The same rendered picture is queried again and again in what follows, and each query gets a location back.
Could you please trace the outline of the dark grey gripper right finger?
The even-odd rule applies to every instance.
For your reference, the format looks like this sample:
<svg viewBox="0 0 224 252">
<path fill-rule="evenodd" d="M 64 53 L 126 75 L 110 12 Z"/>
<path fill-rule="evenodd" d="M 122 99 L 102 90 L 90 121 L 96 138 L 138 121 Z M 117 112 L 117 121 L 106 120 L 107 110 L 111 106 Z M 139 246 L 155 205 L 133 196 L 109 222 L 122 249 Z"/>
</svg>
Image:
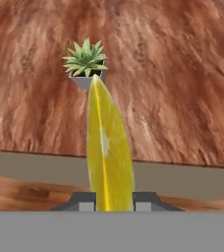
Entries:
<svg viewBox="0 0 224 252">
<path fill-rule="evenodd" d="M 181 212 L 182 209 L 164 203 L 155 192 L 134 192 L 133 206 L 135 212 Z"/>
</svg>

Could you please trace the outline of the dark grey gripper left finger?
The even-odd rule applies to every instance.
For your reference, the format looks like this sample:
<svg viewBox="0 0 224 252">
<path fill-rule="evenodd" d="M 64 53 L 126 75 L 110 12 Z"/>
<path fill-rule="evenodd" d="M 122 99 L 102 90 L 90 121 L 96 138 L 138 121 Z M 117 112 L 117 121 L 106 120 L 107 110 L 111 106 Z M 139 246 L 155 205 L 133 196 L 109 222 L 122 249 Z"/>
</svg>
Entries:
<svg viewBox="0 0 224 252">
<path fill-rule="evenodd" d="M 94 192 L 74 192 L 64 204 L 54 206 L 52 211 L 95 212 L 96 194 Z"/>
</svg>

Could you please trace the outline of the green potted plant, grey pot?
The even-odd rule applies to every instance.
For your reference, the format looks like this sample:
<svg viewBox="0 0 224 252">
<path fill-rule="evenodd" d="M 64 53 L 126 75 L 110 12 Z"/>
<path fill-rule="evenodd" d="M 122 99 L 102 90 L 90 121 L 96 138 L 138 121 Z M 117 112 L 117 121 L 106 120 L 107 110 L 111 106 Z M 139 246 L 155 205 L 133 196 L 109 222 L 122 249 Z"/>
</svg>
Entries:
<svg viewBox="0 0 224 252">
<path fill-rule="evenodd" d="M 74 41 L 73 47 L 68 49 L 69 54 L 63 57 L 65 72 L 82 90 L 89 89 L 94 75 L 104 79 L 108 57 L 103 53 L 103 48 L 100 40 L 92 44 L 87 37 L 82 45 Z"/>
</svg>

